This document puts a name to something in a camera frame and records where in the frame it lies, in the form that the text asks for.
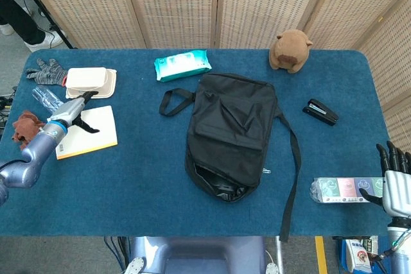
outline robotic arm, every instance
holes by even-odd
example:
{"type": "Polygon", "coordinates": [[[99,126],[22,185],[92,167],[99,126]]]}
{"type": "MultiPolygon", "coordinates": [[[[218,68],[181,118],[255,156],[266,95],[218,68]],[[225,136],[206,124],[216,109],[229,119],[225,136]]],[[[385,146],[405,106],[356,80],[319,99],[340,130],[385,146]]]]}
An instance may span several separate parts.
{"type": "Polygon", "coordinates": [[[392,246],[377,256],[376,261],[391,256],[391,272],[411,274],[411,154],[405,154],[387,142],[389,155],[381,144],[377,144],[380,153],[383,176],[383,197],[379,198],[360,189],[362,196],[369,202],[384,208],[392,217],[388,225],[389,239],[392,246]]]}
{"type": "Polygon", "coordinates": [[[85,104],[97,93],[87,91],[82,96],[61,105],[43,129],[22,150],[22,159],[6,163],[0,161],[0,206],[8,199],[8,188],[30,188],[36,183],[43,164],[66,136],[70,126],[77,125],[89,133],[99,132],[80,117],[85,104]]]}

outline black pants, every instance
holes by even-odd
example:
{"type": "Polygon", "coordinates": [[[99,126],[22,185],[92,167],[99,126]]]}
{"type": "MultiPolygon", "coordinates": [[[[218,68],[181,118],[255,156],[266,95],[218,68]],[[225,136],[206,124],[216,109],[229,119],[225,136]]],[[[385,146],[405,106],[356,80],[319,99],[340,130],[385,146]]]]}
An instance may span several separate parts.
{"type": "Polygon", "coordinates": [[[5,24],[13,27],[20,38],[28,44],[41,43],[46,36],[14,0],[0,0],[0,25],[5,24]]]}

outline teal wipes package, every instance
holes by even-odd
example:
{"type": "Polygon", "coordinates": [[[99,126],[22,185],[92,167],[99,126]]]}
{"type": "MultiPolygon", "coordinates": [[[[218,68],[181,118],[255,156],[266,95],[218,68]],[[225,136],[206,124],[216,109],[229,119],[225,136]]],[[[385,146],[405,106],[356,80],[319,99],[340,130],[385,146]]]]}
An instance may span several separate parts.
{"type": "Polygon", "coordinates": [[[157,80],[162,82],[206,73],[211,70],[211,65],[207,59],[207,51],[201,50],[157,58],[154,66],[157,80]]]}

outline yellow tape line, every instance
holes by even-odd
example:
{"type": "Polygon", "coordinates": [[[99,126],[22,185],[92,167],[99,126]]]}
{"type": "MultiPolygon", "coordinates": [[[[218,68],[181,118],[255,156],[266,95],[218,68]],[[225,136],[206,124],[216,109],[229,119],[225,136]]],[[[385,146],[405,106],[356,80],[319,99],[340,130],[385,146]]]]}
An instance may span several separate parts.
{"type": "Polygon", "coordinates": [[[317,251],[317,262],[319,264],[319,274],[327,274],[326,253],[324,251],[324,240],[321,236],[315,237],[315,249],[317,251]]]}

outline stuffed animal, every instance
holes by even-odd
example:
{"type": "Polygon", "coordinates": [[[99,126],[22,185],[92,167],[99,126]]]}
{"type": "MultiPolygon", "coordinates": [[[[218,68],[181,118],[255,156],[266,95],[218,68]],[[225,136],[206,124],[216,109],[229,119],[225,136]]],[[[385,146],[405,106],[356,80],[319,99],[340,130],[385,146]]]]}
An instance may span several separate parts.
{"type": "Polygon", "coordinates": [[[12,139],[15,142],[21,142],[20,149],[23,150],[43,126],[43,122],[31,112],[25,110],[18,120],[13,123],[15,133],[12,139]]]}
{"type": "Polygon", "coordinates": [[[301,70],[313,45],[307,35],[301,30],[292,29],[277,36],[278,41],[270,48],[270,65],[273,69],[279,67],[286,69],[289,73],[301,70]]]}

